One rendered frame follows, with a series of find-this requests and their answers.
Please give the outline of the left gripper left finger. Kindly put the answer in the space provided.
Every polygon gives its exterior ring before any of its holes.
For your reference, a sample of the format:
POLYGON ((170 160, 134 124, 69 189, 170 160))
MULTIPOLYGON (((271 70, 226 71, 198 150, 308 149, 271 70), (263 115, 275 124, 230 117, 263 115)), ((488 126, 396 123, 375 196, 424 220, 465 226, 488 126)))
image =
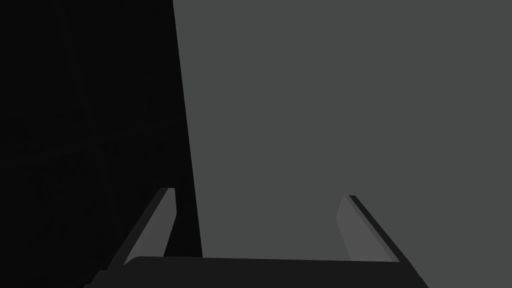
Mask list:
POLYGON ((113 272, 140 257, 161 258, 177 215, 174 188, 160 188, 115 253, 107 271, 113 272))

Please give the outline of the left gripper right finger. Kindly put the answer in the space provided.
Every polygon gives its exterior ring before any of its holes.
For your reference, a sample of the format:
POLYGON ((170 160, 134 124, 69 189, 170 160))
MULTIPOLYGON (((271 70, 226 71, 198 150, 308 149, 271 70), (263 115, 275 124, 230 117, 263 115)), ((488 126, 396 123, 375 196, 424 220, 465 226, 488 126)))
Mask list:
POLYGON ((356 195, 343 194, 335 216, 341 261, 401 263, 409 260, 356 195))

